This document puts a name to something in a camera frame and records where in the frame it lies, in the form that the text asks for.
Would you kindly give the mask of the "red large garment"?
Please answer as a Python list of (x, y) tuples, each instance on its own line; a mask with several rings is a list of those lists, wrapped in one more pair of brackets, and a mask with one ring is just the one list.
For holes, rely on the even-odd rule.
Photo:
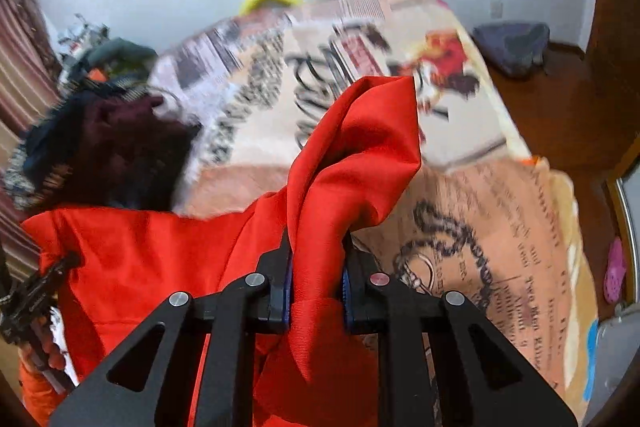
[(24, 222), (47, 268), (73, 251), (84, 263), (61, 288), (70, 359), (87, 377), (174, 291), (220, 291), (289, 239), (292, 325), (257, 340), (254, 424), (372, 426), (373, 353), (344, 329), (337, 297), (346, 233), (379, 225), (421, 165), (409, 77), (364, 77), (331, 106), (288, 183), (241, 212), (195, 220), (173, 213), (61, 207)]

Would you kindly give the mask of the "dark folded clothes pile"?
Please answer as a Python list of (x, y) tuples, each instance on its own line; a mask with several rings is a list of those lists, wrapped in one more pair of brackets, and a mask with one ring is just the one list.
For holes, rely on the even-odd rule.
[(165, 101), (108, 83), (68, 96), (10, 156), (3, 184), (13, 206), (26, 215), (63, 205), (170, 210), (201, 126), (158, 115)]

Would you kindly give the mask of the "newspaper print bed cover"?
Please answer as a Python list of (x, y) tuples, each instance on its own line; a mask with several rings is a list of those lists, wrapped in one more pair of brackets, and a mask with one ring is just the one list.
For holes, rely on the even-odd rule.
[(413, 78), (422, 166), (359, 246), (416, 291), (467, 295), (584, 418), (598, 310), (573, 183), (529, 153), (442, 0), (307, 0), (164, 53), (149, 79), (163, 114), (201, 125), (175, 212), (213, 217), (280, 190), (324, 114), (369, 75)]

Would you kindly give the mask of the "pink croc shoe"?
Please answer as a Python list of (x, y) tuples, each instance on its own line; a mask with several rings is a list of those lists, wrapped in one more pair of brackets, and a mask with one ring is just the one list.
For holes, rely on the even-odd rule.
[(627, 271), (623, 243), (616, 237), (608, 248), (608, 263), (603, 277), (604, 299), (610, 305), (620, 300)]

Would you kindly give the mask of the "striped maroon curtain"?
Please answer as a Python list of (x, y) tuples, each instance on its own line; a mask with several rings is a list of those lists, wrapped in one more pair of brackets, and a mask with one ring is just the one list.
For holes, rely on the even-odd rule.
[(1, 0), (1, 173), (28, 128), (58, 101), (61, 66), (37, 0)]

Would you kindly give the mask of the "clutter pile with green bag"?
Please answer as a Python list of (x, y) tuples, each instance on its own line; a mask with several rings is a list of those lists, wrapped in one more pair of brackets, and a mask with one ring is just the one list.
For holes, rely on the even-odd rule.
[(62, 67), (56, 84), (60, 95), (91, 83), (145, 82), (157, 59), (152, 48), (112, 37), (107, 25), (91, 23), (80, 13), (58, 34), (56, 54)]

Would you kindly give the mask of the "dark blue cloth bundle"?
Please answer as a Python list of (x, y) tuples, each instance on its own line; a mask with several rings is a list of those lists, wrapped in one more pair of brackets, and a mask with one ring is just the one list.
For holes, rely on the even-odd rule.
[(472, 39), (480, 53), (511, 78), (524, 78), (544, 67), (550, 42), (545, 23), (505, 22), (477, 26)]

